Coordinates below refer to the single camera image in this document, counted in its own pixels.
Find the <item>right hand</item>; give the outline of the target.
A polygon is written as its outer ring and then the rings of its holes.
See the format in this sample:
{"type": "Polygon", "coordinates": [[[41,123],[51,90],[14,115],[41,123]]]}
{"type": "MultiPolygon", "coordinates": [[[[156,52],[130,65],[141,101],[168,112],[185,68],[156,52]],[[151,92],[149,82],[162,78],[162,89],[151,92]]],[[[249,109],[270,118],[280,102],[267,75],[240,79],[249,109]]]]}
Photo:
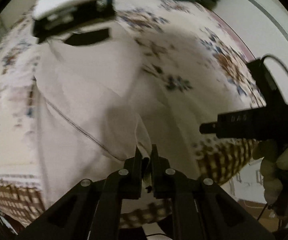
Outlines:
{"type": "Polygon", "coordinates": [[[261,141],[253,152],[254,159],[261,159],[264,198],[279,217],[288,217],[288,148],[271,141],[261,141]]]}

